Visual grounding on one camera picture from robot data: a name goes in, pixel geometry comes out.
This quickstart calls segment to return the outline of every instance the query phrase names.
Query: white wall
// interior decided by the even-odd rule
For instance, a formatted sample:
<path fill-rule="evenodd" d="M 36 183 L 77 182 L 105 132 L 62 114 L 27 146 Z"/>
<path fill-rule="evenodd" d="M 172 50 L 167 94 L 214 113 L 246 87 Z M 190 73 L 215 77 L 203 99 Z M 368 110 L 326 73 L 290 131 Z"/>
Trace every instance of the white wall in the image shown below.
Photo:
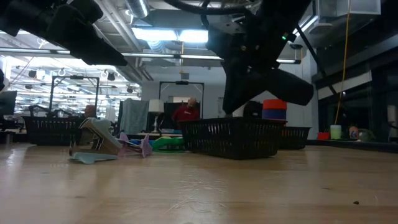
<path fill-rule="evenodd" d="M 311 82 L 311 75 L 316 74 L 317 66 L 310 54 L 303 59 L 300 65 L 283 64 L 279 67 L 287 72 L 293 73 L 296 76 L 303 78 L 307 82 Z M 196 80 L 205 82 L 203 118 L 217 118 L 218 116 L 218 98 L 224 96 L 225 85 L 214 82 L 210 77 L 204 80 Z M 171 84 L 161 94 L 161 99 L 167 101 L 169 96 L 193 96 L 201 101 L 201 93 L 194 86 L 181 86 Z M 159 82 L 145 82 L 142 84 L 142 100 L 157 99 L 159 97 Z M 268 91 L 256 96 L 253 100 L 263 101 L 266 99 L 273 99 L 274 95 Z M 318 132 L 318 96 L 315 91 L 314 97 L 307 106 L 299 106 L 288 103 L 287 105 L 287 125 L 298 127 L 312 127 L 309 139 L 316 139 Z"/>

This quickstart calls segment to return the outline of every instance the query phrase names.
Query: black plastic basket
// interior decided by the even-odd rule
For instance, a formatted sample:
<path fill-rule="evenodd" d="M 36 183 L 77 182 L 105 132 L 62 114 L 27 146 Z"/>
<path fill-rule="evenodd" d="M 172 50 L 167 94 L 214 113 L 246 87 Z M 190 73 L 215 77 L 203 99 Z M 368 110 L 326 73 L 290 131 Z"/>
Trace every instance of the black plastic basket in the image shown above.
<path fill-rule="evenodd" d="M 80 132 L 84 118 L 23 117 L 31 144 L 38 146 L 69 146 L 71 138 Z"/>
<path fill-rule="evenodd" d="M 277 154 L 285 121 L 216 118 L 180 122 L 185 149 L 228 159 Z"/>
<path fill-rule="evenodd" d="M 303 149 L 307 144 L 308 127 L 284 127 L 279 149 Z"/>

